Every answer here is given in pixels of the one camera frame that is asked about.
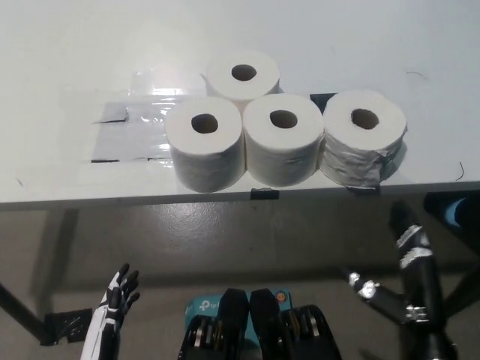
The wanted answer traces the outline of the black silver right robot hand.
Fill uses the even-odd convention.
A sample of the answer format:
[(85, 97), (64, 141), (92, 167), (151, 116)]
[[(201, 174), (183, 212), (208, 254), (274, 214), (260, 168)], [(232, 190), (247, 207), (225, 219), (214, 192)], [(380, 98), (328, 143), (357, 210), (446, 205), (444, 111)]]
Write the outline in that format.
[(397, 294), (346, 267), (341, 269), (342, 275), (364, 303), (392, 322), (443, 329), (447, 322), (443, 290), (426, 230), (403, 201), (392, 205), (388, 225), (397, 249), (403, 293)]

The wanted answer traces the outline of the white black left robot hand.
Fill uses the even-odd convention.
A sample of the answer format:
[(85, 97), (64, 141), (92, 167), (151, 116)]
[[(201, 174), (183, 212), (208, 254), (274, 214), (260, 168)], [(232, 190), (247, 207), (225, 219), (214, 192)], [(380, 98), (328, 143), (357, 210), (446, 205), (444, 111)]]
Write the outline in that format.
[(134, 302), (139, 271), (129, 272), (125, 263), (113, 276), (100, 304), (94, 309), (82, 348), (81, 360), (116, 360), (119, 358), (121, 329)]

